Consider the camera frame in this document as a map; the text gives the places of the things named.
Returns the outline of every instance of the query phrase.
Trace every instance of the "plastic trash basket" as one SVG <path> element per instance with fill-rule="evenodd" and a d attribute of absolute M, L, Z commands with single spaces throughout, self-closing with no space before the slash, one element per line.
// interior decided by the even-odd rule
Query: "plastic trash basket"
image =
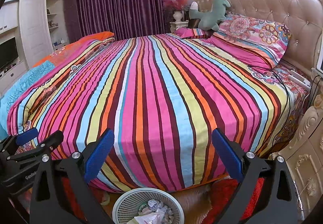
<path fill-rule="evenodd" d="M 114 204 L 112 219 L 115 224 L 126 224 L 138 216 L 139 207 L 148 200 L 164 202 L 174 213 L 172 224 L 184 224 L 184 212 L 178 201 L 165 191 L 152 188 L 138 188 L 124 193 Z"/>

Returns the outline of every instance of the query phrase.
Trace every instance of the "headboard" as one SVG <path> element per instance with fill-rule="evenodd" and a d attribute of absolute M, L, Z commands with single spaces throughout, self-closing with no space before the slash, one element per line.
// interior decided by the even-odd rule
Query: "headboard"
<path fill-rule="evenodd" d="M 200 11 L 210 10 L 212 0 L 195 0 Z M 229 11 L 248 17 L 277 21 L 292 33 L 283 57 L 307 75 L 317 61 L 323 27 L 320 0 L 228 0 Z"/>

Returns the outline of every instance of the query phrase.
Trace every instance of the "purple curtain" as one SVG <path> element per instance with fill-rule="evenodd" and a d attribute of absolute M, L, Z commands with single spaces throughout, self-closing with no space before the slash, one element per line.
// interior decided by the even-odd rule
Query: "purple curtain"
<path fill-rule="evenodd" d="M 172 20 L 162 0 L 64 0 L 64 11 L 70 41 L 103 31 L 117 40 L 167 33 Z"/>

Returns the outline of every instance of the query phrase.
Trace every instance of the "dinosaur plush toy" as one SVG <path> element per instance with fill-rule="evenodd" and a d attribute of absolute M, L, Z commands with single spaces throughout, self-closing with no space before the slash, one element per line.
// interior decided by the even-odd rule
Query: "dinosaur plush toy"
<path fill-rule="evenodd" d="M 198 28 L 202 30 L 219 30 L 219 23 L 226 20 L 225 12 L 230 7 L 227 0 L 213 0 L 212 10 L 210 12 L 199 12 L 198 4 L 193 2 L 190 9 L 190 19 L 199 18 L 201 21 Z"/>

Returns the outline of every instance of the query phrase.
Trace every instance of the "tv screen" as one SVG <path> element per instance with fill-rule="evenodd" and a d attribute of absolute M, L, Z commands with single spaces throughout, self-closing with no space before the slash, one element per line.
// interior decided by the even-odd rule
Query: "tv screen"
<path fill-rule="evenodd" d="M 18 57 L 16 39 L 11 38 L 0 44 L 0 69 L 11 63 Z"/>

